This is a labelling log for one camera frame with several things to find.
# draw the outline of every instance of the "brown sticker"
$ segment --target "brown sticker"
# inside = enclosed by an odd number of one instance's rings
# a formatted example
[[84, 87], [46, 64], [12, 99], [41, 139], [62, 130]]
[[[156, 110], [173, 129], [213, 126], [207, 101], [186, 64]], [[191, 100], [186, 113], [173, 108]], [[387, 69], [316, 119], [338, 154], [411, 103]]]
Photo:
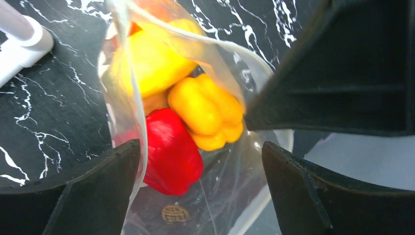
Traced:
[[185, 208], [176, 205], [165, 206], [161, 211], [161, 216], [167, 224], [172, 224], [173, 222], [186, 222], [190, 220], [189, 212]]

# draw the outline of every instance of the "plastic bag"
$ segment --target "plastic bag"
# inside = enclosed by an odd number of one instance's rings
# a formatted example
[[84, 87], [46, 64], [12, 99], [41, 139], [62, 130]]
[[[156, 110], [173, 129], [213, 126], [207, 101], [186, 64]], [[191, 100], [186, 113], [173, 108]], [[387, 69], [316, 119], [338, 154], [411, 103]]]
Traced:
[[140, 168], [123, 233], [244, 233], [271, 198], [262, 166], [262, 144], [269, 140], [291, 151], [292, 130], [255, 133], [244, 129], [237, 142], [217, 151], [202, 151], [203, 176], [183, 196], [167, 196], [150, 187], [138, 191], [144, 186], [147, 166], [145, 110], [149, 93], [138, 90], [136, 79], [146, 76], [146, 69], [153, 65], [140, 65], [140, 59], [144, 61], [148, 55], [131, 53], [135, 46], [127, 40], [131, 22], [147, 32], [151, 41], [196, 62], [199, 66], [192, 77], [206, 73], [217, 86], [236, 97], [243, 109], [261, 91], [272, 70], [246, 48], [207, 37], [190, 14], [172, 0], [110, 0], [108, 4], [114, 20], [99, 56], [98, 73], [109, 127], [113, 139], [119, 133], [136, 130], [134, 137], [142, 143]]

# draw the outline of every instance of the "white pipe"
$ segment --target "white pipe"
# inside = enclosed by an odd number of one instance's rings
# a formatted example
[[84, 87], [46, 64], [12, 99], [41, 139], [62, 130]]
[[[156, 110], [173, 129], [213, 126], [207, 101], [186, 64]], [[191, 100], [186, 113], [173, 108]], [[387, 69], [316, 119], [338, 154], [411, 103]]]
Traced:
[[4, 0], [0, 0], [0, 30], [8, 38], [0, 45], [1, 87], [44, 57], [53, 47], [53, 38], [36, 20], [21, 15]]
[[34, 34], [29, 21], [4, 0], [0, 0], [0, 31], [18, 41], [29, 40]]

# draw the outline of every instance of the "black object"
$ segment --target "black object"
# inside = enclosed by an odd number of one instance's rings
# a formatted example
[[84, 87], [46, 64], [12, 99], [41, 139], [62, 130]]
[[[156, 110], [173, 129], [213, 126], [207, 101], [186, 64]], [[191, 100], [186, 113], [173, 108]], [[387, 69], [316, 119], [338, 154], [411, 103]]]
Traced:
[[414, 134], [413, 0], [324, 0], [248, 106], [249, 130]]
[[283, 235], [413, 235], [415, 192], [338, 174], [265, 142], [262, 160]]
[[53, 177], [0, 188], [0, 234], [120, 234], [139, 160], [131, 140]]

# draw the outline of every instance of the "marble surface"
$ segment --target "marble surface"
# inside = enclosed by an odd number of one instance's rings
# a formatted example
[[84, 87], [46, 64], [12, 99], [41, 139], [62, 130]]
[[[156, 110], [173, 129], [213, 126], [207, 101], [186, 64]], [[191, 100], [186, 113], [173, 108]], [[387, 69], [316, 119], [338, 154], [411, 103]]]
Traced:
[[[0, 187], [50, 177], [111, 148], [96, 61], [111, 14], [103, 0], [7, 0], [50, 31], [55, 47], [0, 89]], [[318, 0], [178, 0], [213, 38], [275, 69]], [[321, 133], [296, 132], [297, 155]]]

